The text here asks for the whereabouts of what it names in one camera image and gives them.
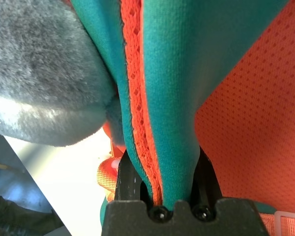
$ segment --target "orange fabric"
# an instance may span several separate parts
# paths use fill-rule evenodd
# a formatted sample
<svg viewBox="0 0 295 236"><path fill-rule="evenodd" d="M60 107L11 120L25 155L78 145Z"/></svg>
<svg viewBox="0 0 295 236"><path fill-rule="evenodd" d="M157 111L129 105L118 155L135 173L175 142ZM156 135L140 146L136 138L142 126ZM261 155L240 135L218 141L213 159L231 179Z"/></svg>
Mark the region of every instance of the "orange fabric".
<svg viewBox="0 0 295 236"><path fill-rule="evenodd" d="M295 0L197 111L224 196L295 212Z"/></svg>
<svg viewBox="0 0 295 236"><path fill-rule="evenodd" d="M112 133L110 132L110 126L109 126L108 122L106 122L103 125L103 130L104 130L105 134L111 139L112 138Z"/></svg>
<svg viewBox="0 0 295 236"><path fill-rule="evenodd" d="M71 0L62 0L65 4L67 4L67 5L69 5L69 6L71 6L71 7L73 7L72 6L72 3L71 3Z"/></svg>
<svg viewBox="0 0 295 236"><path fill-rule="evenodd" d="M140 67L142 68L140 59L143 54L140 14L141 0L121 1L133 137L139 160L152 186L153 202L160 205L162 204L161 174L149 125L145 86L142 84L143 71L140 71Z"/></svg>
<svg viewBox="0 0 295 236"><path fill-rule="evenodd" d="M271 236L277 236L274 230L274 215L260 214L262 221ZM282 236L295 236L295 219L281 217Z"/></svg>
<svg viewBox="0 0 295 236"><path fill-rule="evenodd" d="M100 186L105 188L106 199L108 202L115 199L115 190L117 183L118 170L112 168L112 162L115 160L121 160L123 152L119 150L111 142L112 157L103 161L97 169L97 182Z"/></svg>

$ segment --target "gray plush fabric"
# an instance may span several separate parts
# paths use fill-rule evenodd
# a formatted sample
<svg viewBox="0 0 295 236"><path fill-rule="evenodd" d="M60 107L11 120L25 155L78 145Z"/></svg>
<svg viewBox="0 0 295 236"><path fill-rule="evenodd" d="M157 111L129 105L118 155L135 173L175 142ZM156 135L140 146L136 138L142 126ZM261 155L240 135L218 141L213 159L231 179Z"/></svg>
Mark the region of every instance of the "gray plush fabric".
<svg viewBox="0 0 295 236"><path fill-rule="evenodd" d="M103 125L114 96L110 74L70 6L0 0L0 134L70 145ZM121 114L111 117L121 121Z"/></svg>
<svg viewBox="0 0 295 236"><path fill-rule="evenodd" d="M0 95L65 108L110 102L109 74L64 2L0 0Z"/></svg>

